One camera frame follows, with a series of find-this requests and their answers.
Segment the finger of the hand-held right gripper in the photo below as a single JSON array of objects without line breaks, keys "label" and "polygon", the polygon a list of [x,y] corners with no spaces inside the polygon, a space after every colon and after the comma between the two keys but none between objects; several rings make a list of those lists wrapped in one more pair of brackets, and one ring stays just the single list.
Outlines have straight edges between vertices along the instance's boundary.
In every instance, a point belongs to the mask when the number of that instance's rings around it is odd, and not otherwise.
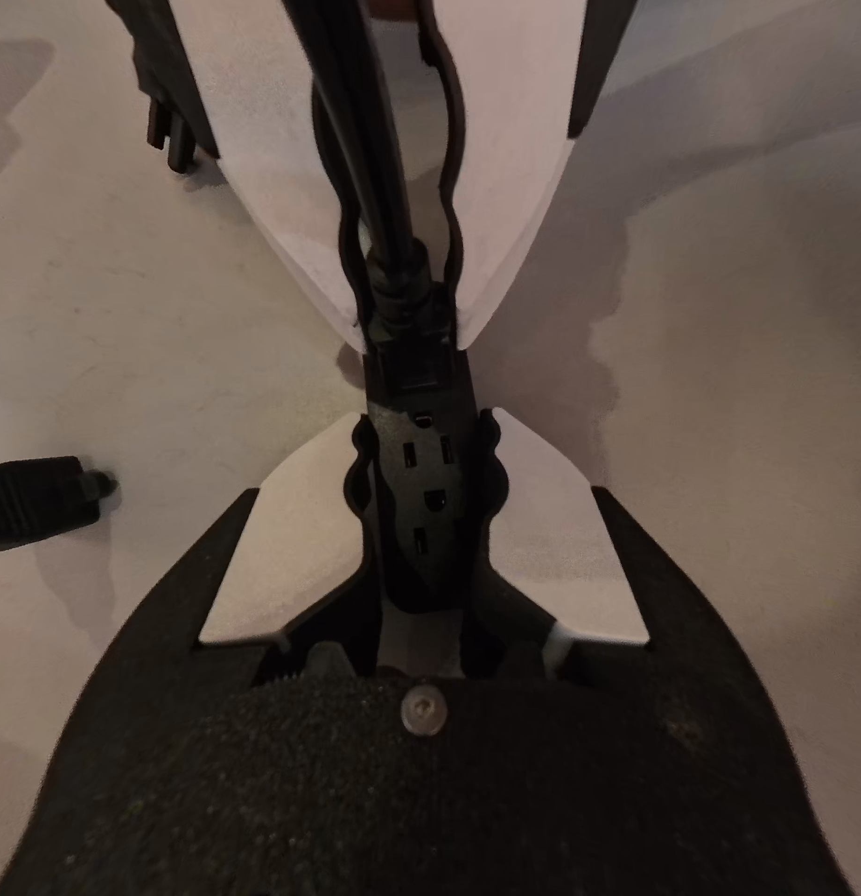
[{"label": "finger of the hand-held right gripper", "polygon": [[312,71],[283,3],[169,5],[226,180],[310,303],[364,350],[342,208],[315,140]]},{"label": "finger of the hand-held right gripper", "polygon": [[458,89],[463,138],[456,334],[467,350],[520,272],[572,153],[585,1],[436,1],[428,24]]}]

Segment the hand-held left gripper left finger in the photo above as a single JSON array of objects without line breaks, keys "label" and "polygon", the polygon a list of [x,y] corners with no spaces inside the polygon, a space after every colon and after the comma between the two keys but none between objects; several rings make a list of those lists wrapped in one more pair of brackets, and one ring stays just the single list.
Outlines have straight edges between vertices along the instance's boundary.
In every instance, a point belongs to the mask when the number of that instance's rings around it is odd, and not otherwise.
[{"label": "hand-held left gripper left finger", "polygon": [[378,664],[378,550],[366,515],[378,441],[349,413],[258,488],[201,632],[205,647],[273,645],[290,666],[337,643],[361,676]]}]

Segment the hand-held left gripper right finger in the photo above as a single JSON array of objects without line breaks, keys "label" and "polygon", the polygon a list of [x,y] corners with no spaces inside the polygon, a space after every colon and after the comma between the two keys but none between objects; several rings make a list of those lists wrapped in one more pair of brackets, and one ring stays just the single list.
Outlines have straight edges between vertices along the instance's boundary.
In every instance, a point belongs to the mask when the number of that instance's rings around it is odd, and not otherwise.
[{"label": "hand-held left gripper right finger", "polygon": [[536,648],[551,678],[585,647],[644,651],[651,636],[590,480],[506,410],[482,422],[481,631],[502,653]]}]

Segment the black power strip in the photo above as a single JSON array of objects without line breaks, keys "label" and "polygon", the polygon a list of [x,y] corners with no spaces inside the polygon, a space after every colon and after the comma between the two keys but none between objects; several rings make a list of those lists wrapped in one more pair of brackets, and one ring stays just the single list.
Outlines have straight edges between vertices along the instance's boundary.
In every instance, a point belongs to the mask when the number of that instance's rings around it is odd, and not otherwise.
[{"label": "black power strip", "polygon": [[410,329],[374,315],[364,359],[385,590],[412,614],[462,606],[480,529],[479,412],[449,290],[432,286]]}]

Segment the black ribbed cord connector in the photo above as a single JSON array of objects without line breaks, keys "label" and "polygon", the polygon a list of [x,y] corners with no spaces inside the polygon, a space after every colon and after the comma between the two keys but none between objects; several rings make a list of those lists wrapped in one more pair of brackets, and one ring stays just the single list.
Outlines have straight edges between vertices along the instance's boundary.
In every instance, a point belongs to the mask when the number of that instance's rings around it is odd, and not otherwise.
[{"label": "black ribbed cord connector", "polygon": [[0,552],[100,521],[118,481],[74,455],[0,463]]}]

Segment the grey desk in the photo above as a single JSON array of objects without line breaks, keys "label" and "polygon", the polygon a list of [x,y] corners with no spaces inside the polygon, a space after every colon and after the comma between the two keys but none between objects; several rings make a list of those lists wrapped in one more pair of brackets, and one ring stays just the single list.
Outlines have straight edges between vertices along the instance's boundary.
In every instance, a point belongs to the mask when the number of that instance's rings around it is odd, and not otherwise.
[{"label": "grey desk", "polygon": [[[0,462],[120,483],[0,554],[0,876],[128,614],[364,406],[220,171],[170,173],[146,118],[103,2],[0,2]],[[721,612],[861,894],[861,2],[641,2],[469,360]]]}]

